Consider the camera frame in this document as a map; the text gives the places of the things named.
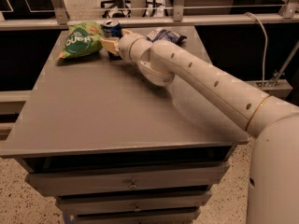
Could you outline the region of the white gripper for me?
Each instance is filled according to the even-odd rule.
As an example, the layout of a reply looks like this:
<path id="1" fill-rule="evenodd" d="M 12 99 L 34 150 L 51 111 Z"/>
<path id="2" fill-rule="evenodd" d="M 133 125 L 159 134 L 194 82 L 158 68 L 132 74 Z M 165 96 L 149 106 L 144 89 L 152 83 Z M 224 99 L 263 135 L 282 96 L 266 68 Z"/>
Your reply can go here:
<path id="1" fill-rule="evenodd" d="M 146 37 L 128 29 L 121 29 L 121 32 L 121 39 L 101 37 L 102 47 L 114 55 L 120 54 L 125 61 L 138 60 L 146 50 L 144 48 Z"/>

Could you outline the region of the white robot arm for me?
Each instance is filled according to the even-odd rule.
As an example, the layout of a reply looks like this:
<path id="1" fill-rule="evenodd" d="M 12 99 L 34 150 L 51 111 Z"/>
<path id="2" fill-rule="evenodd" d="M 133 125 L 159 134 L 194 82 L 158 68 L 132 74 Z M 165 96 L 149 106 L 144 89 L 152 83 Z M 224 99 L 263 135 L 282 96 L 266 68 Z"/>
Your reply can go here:
<path id="1" fill-rule="evenodd" d="M 167 40 L 126 30 L 103 48 L 137 65 L 158 86 L 182 78 L 255 138 L 247 224 L 299 224 L 299 107 L 251 86 Z"/>

